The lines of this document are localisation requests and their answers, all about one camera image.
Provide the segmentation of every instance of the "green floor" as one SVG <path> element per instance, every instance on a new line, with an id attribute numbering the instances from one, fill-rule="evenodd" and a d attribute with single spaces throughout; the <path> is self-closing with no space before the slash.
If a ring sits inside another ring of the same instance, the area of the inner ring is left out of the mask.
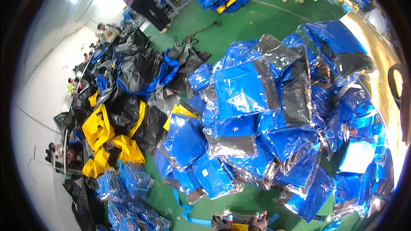
<path id="1" fill-rule="evenodd" d="M 304 4 L 295 0 L 289 0 L 287 3 L 281 0 L 252 0 L 236 12 L 222 15 L 212 10 L 204 11 L 200 4 L 194 1 L 173 20 L 173 25 L 167 33 L 159 34 L 152 25 L 144 33 L 150 36 L 152 47 L 164 51 L 173 46 L 174 37 L 177 36 L 181 41 L 185 36 L 217 20 L 223 23 L 222 27 L 213 26 L 196 36 L 199 39 L 196 48 L 209 52 L 211 54 L 209 62 L 213 64 L 224 56 L 226 49 L 234 41 L 259 39 L 261 35 L 267 33 L 282 40 L 302 23 L 339 19 L 343 15 L 341 7 L 326 0 L 305 0 Z M 325 167 L 328 170 L 333 169 L 332 166 Z M 207 226 L 188 223 L 181 217 L 183 209 L 179 208 L 172 189 L 162 184 L 151 155 L 146 156 L 146 169 L 147 173 L 156 180 L 147 202 L 174 223 L 172 230 L 211 230 Z M 247 212 L 267 210 L 269 215 L 279 213 L 281 216 L 270 226 L 273 229 L 321 231 L 329 224 L 318 221 L 311 221 L 307 224 L 277 203 L 279 193 L 279 187 L 273 187 L 270 191 L 262 191 L 252 184 L 246 184 L 244 191 L 238 194 L 227 195 L 216 200 L 210 200 L 208 197 L 200 199 L 194 204 L 194 209 L 189 216 L 211 219 L 215 212 L 222 212 L 225 209 Z M 187 204 L 185 194 L 180 193 L 180 197 L 182 202 Z M 331 213 L 332 201 L 333 197 L 330 197 L 317 215 L 328 216 Z M 359 223 L 359 220 L 357 213 L 351 214 L 343 218 L 338 230 L 351 230 Z"/>

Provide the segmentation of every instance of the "glove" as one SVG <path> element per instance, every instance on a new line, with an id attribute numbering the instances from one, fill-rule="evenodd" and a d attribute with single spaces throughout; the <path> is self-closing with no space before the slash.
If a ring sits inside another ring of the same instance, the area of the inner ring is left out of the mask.
<path id="1" fill-rule="evenodd" d="M 214 231 L 230 231 L 232 222 L 233 222 L 233 215 L 229 214 L 227 221 L 223 222 L 217 212 L 211 219 L 211 228 Z"/>
<path id="2" fill-rule="evenodd" d="M 264 211 L 263 217 L 259 219 L 260 213 L 256 212 L 253 220 L 248 225 L 248 231 L 267 231 L 268 218 L 267 211 Z"/>

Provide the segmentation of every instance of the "blue strap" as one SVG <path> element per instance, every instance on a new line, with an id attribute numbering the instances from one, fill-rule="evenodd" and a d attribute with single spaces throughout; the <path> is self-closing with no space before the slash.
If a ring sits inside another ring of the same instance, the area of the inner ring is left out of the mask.
<path id="1" fill-rule="evenodd" d="M 193 207 L 191 205 L 183 205 L 182 203 L 180 203 L 180 197 L 178 196 L 177 190 L 173 189 L 173 192 L 179 207 L 185 209 L 184 212 L 181 214 L 183 218 L 185 218 L 190 223 L 211 226 L 211 220 L 190 218 L 188 216 L 188 213 L 190 213 Z"/>

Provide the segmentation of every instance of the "black fabric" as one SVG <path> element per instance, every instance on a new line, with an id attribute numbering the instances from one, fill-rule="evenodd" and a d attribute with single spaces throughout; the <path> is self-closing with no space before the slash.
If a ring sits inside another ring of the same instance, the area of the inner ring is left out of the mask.
<path id="1" fill-rule="evenodd" d="M 133 140 L 146 153 L 154 154 L 157 144 L 164 137 L 166 132 L 163 128 L 167 115 L 157 107 L 146 107 L 143 122 L 133 135 Z"/>
<path id="2" fill-rule="evenodd" d="M 134 0 L 131 9 L 147 18 L 159 31 L 162 31 L 170 23 L 167 15 L 156 6 L 154 0 Z"/>

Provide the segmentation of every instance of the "blue bundle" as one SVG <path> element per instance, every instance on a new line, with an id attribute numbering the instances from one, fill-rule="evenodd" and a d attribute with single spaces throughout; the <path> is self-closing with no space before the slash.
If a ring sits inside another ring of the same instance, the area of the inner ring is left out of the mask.
<path id="1" fill-rule="evenodd" d="M 154 180 L 144 172 L 140 164 L 118 161 L 120 178 L 129 194 L 135 198 L 146 198 Z"/>
<path id="2" fill-rule="evenodd" d="M 101 200 L 113 202 L 122 201 L 127 196 L 126 188 L 120 179 L 120 172 L 114 168 L 107 168 L 106 171 L 97 177 Z"/>

